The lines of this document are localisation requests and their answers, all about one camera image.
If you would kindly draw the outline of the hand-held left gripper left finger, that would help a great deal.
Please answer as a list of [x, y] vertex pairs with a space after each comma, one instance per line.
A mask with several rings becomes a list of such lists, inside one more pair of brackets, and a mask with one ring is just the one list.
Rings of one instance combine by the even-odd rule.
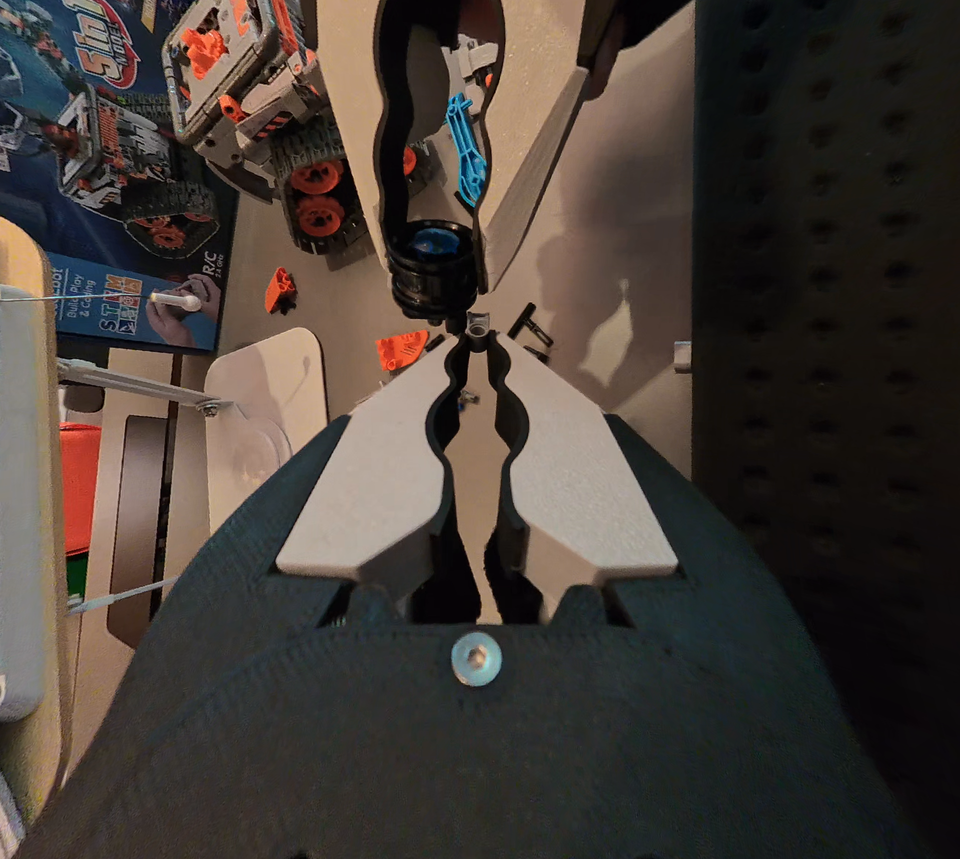
[[456, 390], [462, 342], [447, 337], [347, 415], [342, 433], [275, 560], [286, 575], [421, 586], [450, 509], [437, 408]]

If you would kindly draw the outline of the small orange piece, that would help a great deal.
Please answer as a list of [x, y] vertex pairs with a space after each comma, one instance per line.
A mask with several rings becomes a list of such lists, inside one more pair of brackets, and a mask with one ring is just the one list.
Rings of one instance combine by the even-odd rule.
[[298, 290], [293, 276], [278, 266], [270, 277], [264, 294], [264, 309], [268, 315], [287, 315], [296, 308]]

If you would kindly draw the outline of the black toy wheel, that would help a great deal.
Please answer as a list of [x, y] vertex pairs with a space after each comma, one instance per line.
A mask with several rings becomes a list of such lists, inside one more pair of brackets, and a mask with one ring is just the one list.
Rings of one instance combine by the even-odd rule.
[[[453, 229], [460, 236], [456, 256], [427, 259], [412, 252], [410, 239], [422, 227]], [[433, 324], [463, 317], [478, 296], [471, 229], [451, 220], [416, 219], [402, 224], [387, 246], [390, 292], [403, 315]]]

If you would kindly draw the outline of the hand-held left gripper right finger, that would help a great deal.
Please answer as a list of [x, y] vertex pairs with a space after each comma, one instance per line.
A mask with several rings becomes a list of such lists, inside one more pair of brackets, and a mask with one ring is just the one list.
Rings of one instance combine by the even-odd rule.
[[503, 463], [495, 549], [539, 594], [661, 578], [679, 561], [604, 411], [504, 334], [487, 347]]

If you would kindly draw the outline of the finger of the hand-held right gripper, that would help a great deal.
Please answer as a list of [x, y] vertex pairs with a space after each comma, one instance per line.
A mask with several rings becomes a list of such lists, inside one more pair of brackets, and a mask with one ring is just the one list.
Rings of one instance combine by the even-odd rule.
[[503, 48], [482, 113], [489, 154], [475, 215], [486, 291], [516, 257], [582, 103], [587, 0], [498, 0]]
[[379, 264], [392, 272], [407, 222], [410, 27], [397, 0], [316, 0], [318, 59]]

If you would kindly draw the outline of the blue plastic tool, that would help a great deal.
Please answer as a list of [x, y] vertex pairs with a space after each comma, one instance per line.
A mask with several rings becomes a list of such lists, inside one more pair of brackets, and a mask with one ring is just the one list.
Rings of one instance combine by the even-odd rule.
[[458, 162], [458, 194], [469, 208], [475, 208], [487, 182], [487, 161], [474, 134], [470, 110], [472, 102], [463, 92], [450, 97], [445, 123], [453, 141]]

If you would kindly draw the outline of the tracked toy robot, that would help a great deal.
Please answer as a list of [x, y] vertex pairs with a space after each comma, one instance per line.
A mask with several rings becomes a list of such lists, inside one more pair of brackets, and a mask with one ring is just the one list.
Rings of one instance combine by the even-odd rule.
[[[162, 50], [175, 138], [233, 188], [282, 203], [308, 253], [369, 233], [301, 0], [195, 0]], [[406, 60], [408, 198], [430, 181], [414, 157], [441, 128], [450, 76], [441, 44], [412, 25]]]

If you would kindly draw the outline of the white block with orange pins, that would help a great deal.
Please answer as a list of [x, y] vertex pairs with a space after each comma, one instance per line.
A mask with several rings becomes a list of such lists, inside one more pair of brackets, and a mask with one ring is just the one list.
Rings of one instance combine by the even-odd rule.
[[489, 88], [490, 77], [498, 60], [497, 42], [479, 41], [460, 35], [456, 48], [442, 46], [440, 52], [446, 63], [452, 94], [465, 92], [468, 85]]

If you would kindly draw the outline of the blue robot kit box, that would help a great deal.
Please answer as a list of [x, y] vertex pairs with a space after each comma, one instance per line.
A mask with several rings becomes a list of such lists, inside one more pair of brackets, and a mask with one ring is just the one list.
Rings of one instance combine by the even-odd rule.
[[2, 218], [53, 273], [55, 328], [217, 349], [238, 194], [175, 138], [162, 46], [190, 0], [1, 0]]

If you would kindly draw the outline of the black perforated panel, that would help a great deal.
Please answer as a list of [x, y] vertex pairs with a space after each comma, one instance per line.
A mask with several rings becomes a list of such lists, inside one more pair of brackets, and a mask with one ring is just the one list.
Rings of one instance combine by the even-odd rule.
[[958, 0], [697, 0], [693, 476], [958, 857]]

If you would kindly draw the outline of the orange bin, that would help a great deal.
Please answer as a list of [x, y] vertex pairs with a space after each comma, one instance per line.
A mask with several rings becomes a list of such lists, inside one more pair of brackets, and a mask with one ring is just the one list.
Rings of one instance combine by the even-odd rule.
[[102, 431], [99, 426], [59, 425], [63, 523], [67, 557], [89, 553]]

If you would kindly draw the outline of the orange angled panel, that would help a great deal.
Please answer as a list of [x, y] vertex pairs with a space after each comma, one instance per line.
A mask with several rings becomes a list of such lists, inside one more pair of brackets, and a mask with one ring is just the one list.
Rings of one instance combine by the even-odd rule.
[[378, 338], [375, 346], [381, 370], [395, 373], [413, 365], [424, 354], [429, 339], [426, 329]]

